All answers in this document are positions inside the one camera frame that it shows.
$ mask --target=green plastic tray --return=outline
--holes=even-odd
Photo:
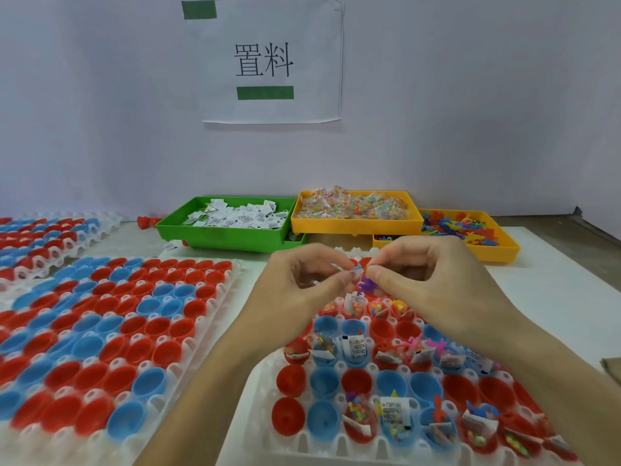
[[[223,199],[230,206],[263,204],[265,199],[276,203],[276,212],[289,211],[281,228],[224,228],[183,226],[188,214],[204,211],[212,199]],[[294,197],[242,197],[242,196],[197,196],[179,209],[160,220],[155,226],[164,240],[185,240],[189,246],[205,249],[227,249],[271,253],[276,250],[292,249],[306,243],[303,234],[299,242],[284,240],[291,229],[291,214],[296,205]]]

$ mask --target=table surface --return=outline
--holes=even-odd
[[[618,332],[621,327],[621,293],[524,227],[507,227],[505,230],[522,246],[522,251],[512,265],[488,266],[487,269],[511,301],[532,321],[600,370],[601,358],[621,355],[621,337]],[[347,236],[330,236],[328,239],[329,243],[344,247],[347,242],[351,242]],[[269,256],[181,246],[164,251],[159,257],[245,260],[244,279],[227,305],[227,310],[216,317],[214,328],[208,335],[207,343],[211,347],[241,310]],[[258,365],[248,378],[222,447],[217,463],[219,466],[262,464],[260,458],[253,458],[242,447],[244,428],[260,369],[261,365]],[[282,464],[295,462],[296,466],[306,462],[291,457],[280,457],[278,461]]]

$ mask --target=small yellow bin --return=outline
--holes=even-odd
[[[291,216],[291,227],[295,234],[420,234],[423,217],[414,205],[407,191],[350,191],[352,194],[368,196],[371,193],[383,193],[388,197],[399,197],[407,205],[409,218],[403,220],[388,219],[309,219],[296,217],[302,207],[302,200],[312,196],[312,191],[301,191],[298,202]]]
[[[483,211],[457,211],[454,209],[419,209],[421,214],[425,212],[432,211],[440,211],[443,212],[444,215],[448,219],[454,219],[457,214],[460,212],[465,212],[471,218],[475,220],[480,220],[484,222],[488,228],[492,228],[494,230],[494,235],[498,239],[499,245],[497,247],[490,247],[487,245],[467,245],[467,247],[476,255],[480,261],[484,261],[487,263],[503,263],[508,264],[512,263],[517,254],[520,253],[520,246],[517,244],[515,240],[513,240],[507,232],[502,230],[502,227],[496,224],[496,221],[489,217],[489,214]],[[373,235],[373,246],[381,249],[390,243],[389,240],[377,240],[376,235]]]

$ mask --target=green rectangle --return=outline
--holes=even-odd
[[[215,0],[181,2],[185,19],[215,19]]]
[[[202,211],[212,198],[224,199],[229,206],[263,204],[265,199],[276,203],[276,212],[289,211],[283,226],[266,228],[227,228],[184,226],[188,214]],[[276,250],[292,249],[306,243],[307,234],[299,242],[285,240],[291,229],[291,213],[296,205],[294,197],[241,197],[241,196],[198,196],[192,198],[172,214],[160,221],[156,227],[164,240],[185,240],[193,248],[259,251],[271,253]]]
[[[293,86],[238,86],[237,99],[293,99]]]

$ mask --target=hand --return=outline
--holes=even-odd
[[[320,243],[275,252],[231,328],[261,358],[290,343],[326,304],[355,290],[352,273],[331,263],[353,268],[343,253]]]
[[[400,237],[379,250],[366,275],[442,334],[492,359],[509,334],[533,325],[458,237]]]

